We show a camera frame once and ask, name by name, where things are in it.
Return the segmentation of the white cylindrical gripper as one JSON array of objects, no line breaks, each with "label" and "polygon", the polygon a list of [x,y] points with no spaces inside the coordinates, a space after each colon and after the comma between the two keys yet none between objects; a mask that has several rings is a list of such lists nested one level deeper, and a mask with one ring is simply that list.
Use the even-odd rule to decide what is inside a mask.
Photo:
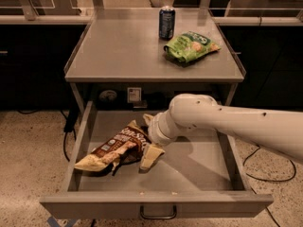
[{"label": "white cylindrical gripper", "polygon": [[139,168],[141,170],[148,170],[160,155],[165,152],[160,146],[167,146],[174,142],[176,138],[181,135],[181,131],[173,121],[169,111],[156,115],[144,113],[143,119],[148,126],[149,137],[151,141],[155,143],[149,144],[143,148],[143,155]]}]

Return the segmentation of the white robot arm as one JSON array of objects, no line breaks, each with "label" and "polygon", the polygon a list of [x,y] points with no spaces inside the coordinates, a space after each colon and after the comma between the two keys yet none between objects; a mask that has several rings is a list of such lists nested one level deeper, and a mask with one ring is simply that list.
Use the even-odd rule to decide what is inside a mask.
[{"label": "white robot arm", "polygon": [[212,96],[180,94],[169,108],[145,113],[150,140],[161,147],[198,129],[239,138],[273,153],[303,161],[303,113],[223,106]]}]

